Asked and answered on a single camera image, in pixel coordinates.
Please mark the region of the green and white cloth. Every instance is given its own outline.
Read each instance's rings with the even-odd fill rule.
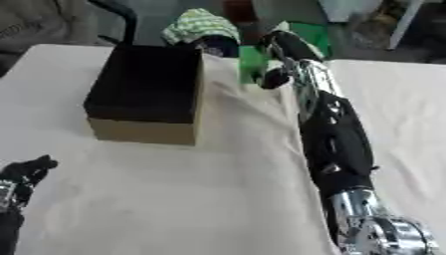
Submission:
[[[179,42],[188,44],[210,35],[226,36],[240,44],[238,30],[231,22],[201,8],[187,10],[162,32],[162,37],[172,45]]]

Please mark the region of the cardboard box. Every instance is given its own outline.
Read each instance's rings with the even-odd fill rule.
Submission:
[[[84,108],[98,139],[195,144],[202,97],[197,50],[118,46]]]

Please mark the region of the robotic hand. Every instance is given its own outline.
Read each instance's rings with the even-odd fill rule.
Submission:
[[[21,211],[37,184],[57,165],[44,155],[31,161],[11,163],[0,172],[0,255],[14,254],[23,223]]]
[[[275,31],[259,50],[281,61],[264,74],[261,87],[290,80],[308,168],[320,191],[334,244],[344,255],[441,254],[420,223],[392,215],[374,192],[373,155],[367,136],[330,70],[297,35]]]

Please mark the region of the white fabric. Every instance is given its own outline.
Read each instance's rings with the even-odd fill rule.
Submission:
[[[236,63],[205,56],[196,147],[98,141],[82,103],[110,51],[38,46],[0,83],[3,164],[61,163],[25,211],[17,254],[330,254],[275,93],[240,88]]]
[[[82,102],[110,51],[38,46],[0,80],[2,163],[61,163],[25,211],[17,254],[335,254],[289,88],[240,87],[235,61],[205,56],[195,147],[98,141]],[[446,248],[444,68],[331,65],[382,166],[378,193]]]

